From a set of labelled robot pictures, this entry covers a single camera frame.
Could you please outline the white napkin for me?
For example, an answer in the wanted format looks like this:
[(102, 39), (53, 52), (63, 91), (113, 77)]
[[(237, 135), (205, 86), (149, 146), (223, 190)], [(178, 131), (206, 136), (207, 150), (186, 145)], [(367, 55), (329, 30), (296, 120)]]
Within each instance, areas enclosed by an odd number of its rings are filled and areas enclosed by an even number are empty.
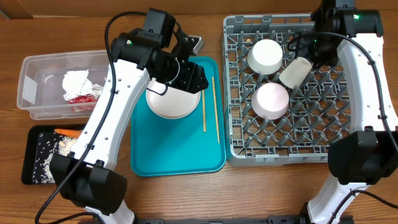
[(78, 70), (69, 71), (64, 75), (62, 88), (65, 90), (65, 101), (92, 94), (93, 84), (89, 81), (88, 74), (89, 70)]

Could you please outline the white bowl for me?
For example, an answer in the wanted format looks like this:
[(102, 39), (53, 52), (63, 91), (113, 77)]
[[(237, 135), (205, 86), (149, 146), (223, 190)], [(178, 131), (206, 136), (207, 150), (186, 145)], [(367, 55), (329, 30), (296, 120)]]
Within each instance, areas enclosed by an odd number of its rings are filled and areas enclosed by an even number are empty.
[(263, 39), (254, 44), (248, 53), (249, 67), (256, 73), (270, 75), (282, 66), (283, 50), (274, 40)]

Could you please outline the peanut shells and rice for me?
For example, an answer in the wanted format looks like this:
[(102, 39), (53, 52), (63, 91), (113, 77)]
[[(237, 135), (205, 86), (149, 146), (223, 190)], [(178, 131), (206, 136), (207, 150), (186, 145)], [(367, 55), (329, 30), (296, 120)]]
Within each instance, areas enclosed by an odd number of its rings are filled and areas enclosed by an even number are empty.
[(41, 132), (38, 136), (35, 153), (32, 182), (35, 185), (54, 184), (50, 171), (50, 162), (54, 155), (67, 156), (77, 138), (64, 136), (53, 131)]

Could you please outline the aluminium foil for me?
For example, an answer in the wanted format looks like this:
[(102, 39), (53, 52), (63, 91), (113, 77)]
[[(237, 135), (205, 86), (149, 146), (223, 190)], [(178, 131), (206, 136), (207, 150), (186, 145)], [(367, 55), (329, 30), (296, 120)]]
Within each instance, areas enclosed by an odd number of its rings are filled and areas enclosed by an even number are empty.
[(103, 86), (99, 84), (93, 84), (91, 95), (98, 99), (103, 91)]

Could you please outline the orange carrot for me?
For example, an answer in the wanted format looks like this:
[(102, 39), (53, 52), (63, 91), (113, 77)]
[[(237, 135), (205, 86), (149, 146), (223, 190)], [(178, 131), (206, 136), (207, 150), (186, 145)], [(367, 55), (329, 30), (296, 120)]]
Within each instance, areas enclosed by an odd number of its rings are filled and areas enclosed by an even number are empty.
[(75, 129), (54, 129), (54, 132), (70, 138), (79, 138), (82, 134), (82, 130)]

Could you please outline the red snack wrapper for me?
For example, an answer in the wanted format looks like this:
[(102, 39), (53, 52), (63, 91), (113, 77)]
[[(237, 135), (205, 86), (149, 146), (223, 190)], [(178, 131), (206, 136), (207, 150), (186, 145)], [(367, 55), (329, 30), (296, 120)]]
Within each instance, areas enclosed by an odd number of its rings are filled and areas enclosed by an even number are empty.
[(74, 113), (83, 112), (83, 111), (92, 111), (95, 107), (96, 102), (97, 99), (93, 95), (78, 96), (68, 101), (69, 104), (83, 103), (83, 105), (73, 107), (72, 111)]

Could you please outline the wooden chopstick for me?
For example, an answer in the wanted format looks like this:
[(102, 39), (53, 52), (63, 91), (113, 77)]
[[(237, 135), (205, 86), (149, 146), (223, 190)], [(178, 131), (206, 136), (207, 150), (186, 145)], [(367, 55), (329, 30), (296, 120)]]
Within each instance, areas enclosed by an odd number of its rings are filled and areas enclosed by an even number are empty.
[(217, 140), (218, 144), (220, 143), (220, 129), (219, 129), (219, 122), (218, 122), (218, 109), (217, 109), (217, 101), (216, 101), (216, 91), (215, 91), (215, 78), (211, 78), (212, 81), (212, 90), (213, 90), (213, 103), (214, 103), (214, 110), (215, 110), (215, 125), (216, 125), (216, 133), (217, 133)]
[(202, 97), (202, 111), (203, 111), (203, 132), (206, 132), (206, 103), (205, 103), (205, 91), (201, 91), (201, 97)]

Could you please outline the white cup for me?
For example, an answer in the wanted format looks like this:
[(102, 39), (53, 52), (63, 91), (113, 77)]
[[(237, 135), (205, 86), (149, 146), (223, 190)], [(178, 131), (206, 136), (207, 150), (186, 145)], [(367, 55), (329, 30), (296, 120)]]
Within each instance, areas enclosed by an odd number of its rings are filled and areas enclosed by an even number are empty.
[(280, 74), (279, 80), (290, 89), (299, 87), (308, 73), (312, 69), (312, 64), (303, 57), (294, 59)]

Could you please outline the large pink plate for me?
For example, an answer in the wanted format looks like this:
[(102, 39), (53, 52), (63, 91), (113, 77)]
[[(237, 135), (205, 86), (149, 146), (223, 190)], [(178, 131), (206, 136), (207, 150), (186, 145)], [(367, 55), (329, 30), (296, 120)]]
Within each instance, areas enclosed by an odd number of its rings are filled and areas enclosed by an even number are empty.
[(153, 78), (146, 90), (149, 108), (158, 116), (179, 119), (192, 113), (198, 106), (201, 93), (188, 93), (167, 87)]

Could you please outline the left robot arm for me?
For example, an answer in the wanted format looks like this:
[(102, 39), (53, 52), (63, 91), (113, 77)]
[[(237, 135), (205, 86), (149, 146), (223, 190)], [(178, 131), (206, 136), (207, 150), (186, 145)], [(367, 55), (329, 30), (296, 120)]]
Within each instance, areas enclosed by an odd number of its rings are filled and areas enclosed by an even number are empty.
[(96, 223), (134, 223), (124, 202), (127, 179), (115, 172), (119, 146), (132, 112), (151, 80), (199, 93), (208, 87), (203, 67), (190, 62), (203, 40), (188, 35), (174, 16), (149, 9), (144, 25), (106, 40), (109, 70), (96, 106), (77, 142), (49, 169), (56, 193), (84, 208)]

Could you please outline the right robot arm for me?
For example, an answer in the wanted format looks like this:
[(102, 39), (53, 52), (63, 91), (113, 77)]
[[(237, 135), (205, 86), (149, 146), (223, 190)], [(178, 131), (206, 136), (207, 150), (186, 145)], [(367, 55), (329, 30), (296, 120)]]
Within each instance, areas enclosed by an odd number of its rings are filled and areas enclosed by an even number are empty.
[(353, 1), (323, 1), (311, 18), (310, 59), (316, 67), (342, 65), (351, 119), (349, 134), (330, 145), (330, 175), (303, 215), (307, 223), (351, 223), (343, 216), (349, 204), (397, 169), (397, 115), (384, 71), (384, 30), (377, 10), (359, 10)]

